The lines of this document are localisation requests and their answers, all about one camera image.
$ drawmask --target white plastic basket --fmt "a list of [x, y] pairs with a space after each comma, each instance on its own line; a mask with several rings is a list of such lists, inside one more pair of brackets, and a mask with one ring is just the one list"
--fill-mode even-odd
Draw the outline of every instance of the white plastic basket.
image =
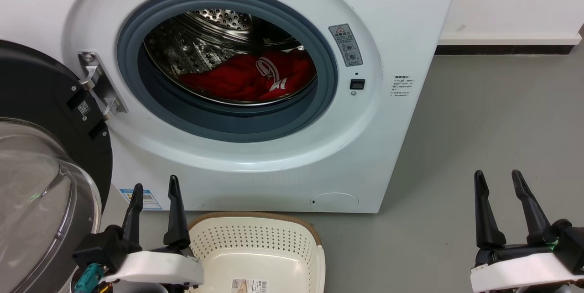
[[316, 230], [304, 220], [261, 212], [214, 212], [188, 228], [190, 247], [204, 269], [204, 284], [190, 293], [324, 291], [325, 254]]

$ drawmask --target gray floor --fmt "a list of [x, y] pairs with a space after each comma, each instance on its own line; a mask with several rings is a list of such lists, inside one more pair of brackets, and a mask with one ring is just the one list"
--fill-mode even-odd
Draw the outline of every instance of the gray floor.
[[[551, 222], [584, 226], [584, 46], [569, 56], [436, 56], [379, 214], [296, 214], [323, 239], [325, 291], [470, 292], [479, 168], [509, 243], [527, 235], [514, 168]], [[120, 224], [126, 205], [113, 191], [104, 224]], [[142, 245], [162, 245], [166, 226], [167, 212], [142, 214]]]

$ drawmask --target screw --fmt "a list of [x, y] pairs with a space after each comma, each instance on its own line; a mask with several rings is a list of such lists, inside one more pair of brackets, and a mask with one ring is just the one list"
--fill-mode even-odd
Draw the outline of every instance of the screw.
[[93, 62], [94, 60], [94, 56], [93, 54], [90, 54], [89, 52], [86, 52], [83, 54], [83, 59], [85, 59], [86, 62]]

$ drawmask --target laundry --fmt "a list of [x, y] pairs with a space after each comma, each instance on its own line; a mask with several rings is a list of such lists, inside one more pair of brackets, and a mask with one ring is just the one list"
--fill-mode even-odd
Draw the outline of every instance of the laundry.
[[305, 50], [267, 51], [261, 56], [237, 54], [204, 73], [181, 75], [186, 85], [216, 97], [237, 101], [284, 97], [307, 85], [316, 74]]

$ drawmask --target gray rubber seal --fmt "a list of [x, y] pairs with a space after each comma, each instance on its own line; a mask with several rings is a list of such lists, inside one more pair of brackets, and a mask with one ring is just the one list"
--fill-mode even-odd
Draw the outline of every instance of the gray rubber seal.
[[[287, 31], [310, 54], [317, 79], [298, 96], [270, 106], [219, 105], [186, 93], [155, 68], [142, 41], [159, 23], [206, 8], [244, 12]], [[290, 135], [326, 110], [337, 83], [334, 54], [323, 35], [298, 12], [276, 0], [149, 0], [121, 30], [117, 60], [126, 85], [150, 112], [183, 131], [219, 141], [269, 141]]]

